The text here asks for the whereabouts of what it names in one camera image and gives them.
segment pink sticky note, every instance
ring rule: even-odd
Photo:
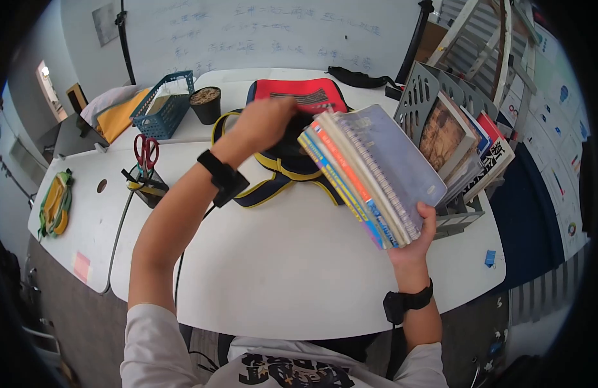
[[[75,276],[79,278],[85,284],[88,283],[88,273],[90,271],[90,260],[85,257],[81,252],[77,252],[77,256],[75,257],[75,265],[73,268],[73,272],[75,272]]]

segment hand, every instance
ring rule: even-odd
[[[423,202],[417,203],[417,211],[424,218],[421,236],[403,248],[393,248],[387,251],[391,264],[394,266],[398,291],[406,294],[416,294],[430,286],[426,252],[435,236],[436,212],[434,207]]]
[[[213,145],[211,152],[237,169],[249,156],[279,142],[295,112],[296,101],[292,97],[252,101],[232,130]]]

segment cardboard box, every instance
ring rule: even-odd
[[[426,63],[447,32],[447,28],[432,22],[427,22],[426,29],[422,35],[422,40],[417,49],[417,54],[415,54],[415,60]]]

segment red scissor handle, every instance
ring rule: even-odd
[[[159,143],[156,139],[152,137],[148,137],[146,139],[146,168],[152,169],[156,164],[157,160],[159,159]]]
[[[133,141],[133,152],[135,152],[135,159],[138,160],[138,164],[140,167],[144,167],[144,159],[146,158],[146,151],[144,146],[146,144],[146,136],[143,134],[138,134],[135,136],[135,140]]]

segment scissors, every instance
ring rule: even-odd
[[[159,159],[159,143],[152,137],[146,137],[144,134],[135,136],[133,142],[133,151],[135,152],[135,159],[138,160],[138,168],[140,169],[144,179],[148,179],[148,173],[153,172],[153,167]]]

